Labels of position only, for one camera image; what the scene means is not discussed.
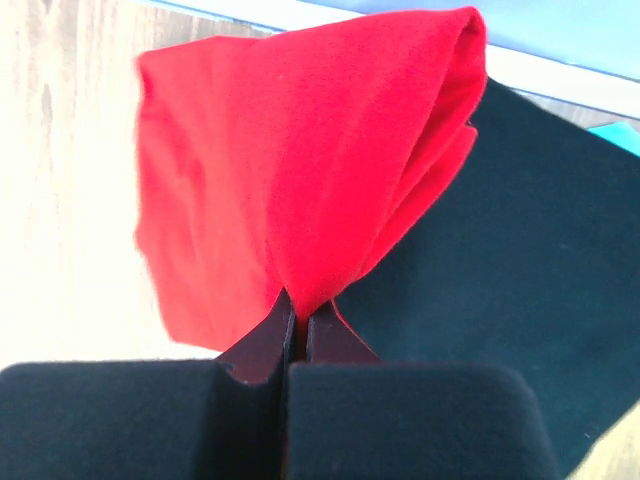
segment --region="wooden surface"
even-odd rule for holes
[[[0,8],[0,368],[215,355],[167,339],[134,248],[133,59],[216,33],[264,34],[127,0],[4,0]],[[539,102],[581,125],[611,120]],[[575,477],[640,478],[637,432],[638,408]]]

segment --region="dark red fabric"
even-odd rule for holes
[[[485,42],[463,8],[143,54],[136,236],[170,335],[225,350],[283,287],[305,318],[366,275],[462,166]]]

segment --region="folded red fabric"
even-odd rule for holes
[[[463,8],[143,54],[136,238],[171,337],[225,350],[283,287],[304,319],[366,275],[461,168],[485,43]]]

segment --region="black fabric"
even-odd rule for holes
[[[337,304],[385,361],[486,361],[569,473],[640,396],[640,161],[491,81],[461,173]]]
[[[278,478],[282,382],[244,385],[213,361],[12,367],[0,478]]]
[[[487,366],[296,365],[287,478],[559,479],[535,397]]]

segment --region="white surface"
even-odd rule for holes
[[[300,30],[361,16],[296,0],[175,0],[146,3],[274,30]],[[487,72],[511,88],[618,115],[640,118],[640,83],[489,45]]]

